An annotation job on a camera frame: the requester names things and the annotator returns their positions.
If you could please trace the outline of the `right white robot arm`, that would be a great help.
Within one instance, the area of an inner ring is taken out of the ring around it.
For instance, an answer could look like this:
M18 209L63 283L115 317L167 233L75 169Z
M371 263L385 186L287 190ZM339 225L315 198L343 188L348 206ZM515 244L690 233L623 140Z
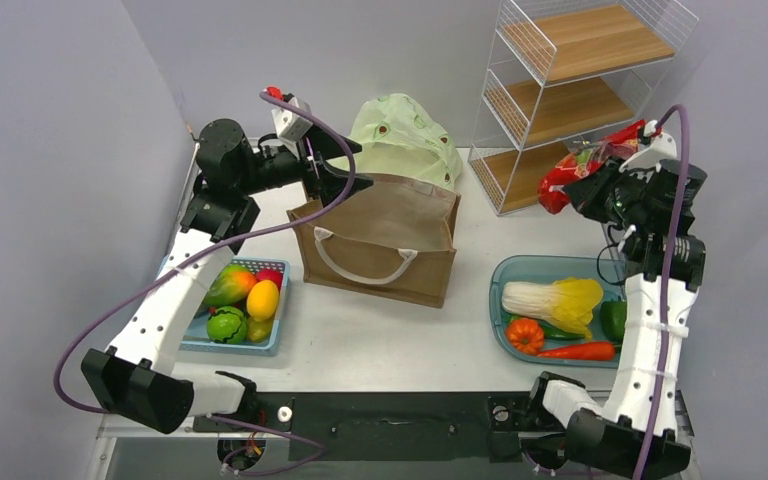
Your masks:
M706 249L691 235L691 207L706 173L686 161L649 168L606 161L564 186L584 217L621 227L626 321L608 399L596 403L574 379L544 372L525 402L530 425L561 428L569 461L629 479L663 479L688 467L678 439L678 363L701 287Z

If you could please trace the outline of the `red snack bag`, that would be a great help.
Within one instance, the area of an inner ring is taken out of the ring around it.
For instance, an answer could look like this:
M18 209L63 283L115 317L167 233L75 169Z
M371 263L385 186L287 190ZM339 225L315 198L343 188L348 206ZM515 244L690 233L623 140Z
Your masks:
M628 159L638 149L638 131L644 120L577 147L564 156L538 183L538 203L550 214L557 214L569 203L569 196L562 191L568 184L584 179L601 167L609 157Z

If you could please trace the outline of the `orange mini pumpkin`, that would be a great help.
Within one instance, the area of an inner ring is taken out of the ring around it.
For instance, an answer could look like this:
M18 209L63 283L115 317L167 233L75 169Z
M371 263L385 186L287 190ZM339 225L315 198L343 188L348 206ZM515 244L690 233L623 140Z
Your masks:
M505 336L512 347L525 355L537 356L545 345L543 329L531 318L513 319L505 329Z

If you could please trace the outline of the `brown jute tote bag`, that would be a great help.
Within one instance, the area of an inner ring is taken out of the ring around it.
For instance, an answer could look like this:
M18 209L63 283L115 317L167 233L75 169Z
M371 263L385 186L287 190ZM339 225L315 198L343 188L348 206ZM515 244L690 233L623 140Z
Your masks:
M440 308L456 249L461 196L391 174L330 211L310 200L288 211L308 283Z

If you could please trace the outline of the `green plastic grocery bag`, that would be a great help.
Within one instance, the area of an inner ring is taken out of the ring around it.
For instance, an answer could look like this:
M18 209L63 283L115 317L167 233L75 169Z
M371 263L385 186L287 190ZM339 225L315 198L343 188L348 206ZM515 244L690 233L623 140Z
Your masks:
M365 102L349 138L362 147L354 155L359 173L399 175L453 191L463 171L449 132L404 93Z

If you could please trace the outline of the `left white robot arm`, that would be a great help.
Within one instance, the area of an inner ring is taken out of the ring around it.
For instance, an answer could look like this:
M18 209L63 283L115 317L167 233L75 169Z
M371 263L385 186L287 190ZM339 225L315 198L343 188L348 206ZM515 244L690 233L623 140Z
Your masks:
M373 184L352 166L329 165L354 158L362 147L322 123L276 134L281 146L255 150L238 122L218 119L197 136L197 175L157 279L135 295L137 311L108 346L88 350L81 361L104 412L162 434L189 417L219 414L235 430L257 420L252 381L224 371L174 377L186 330L243 241L266 233L253 228L260 213L256 194L300 182L330 210Z

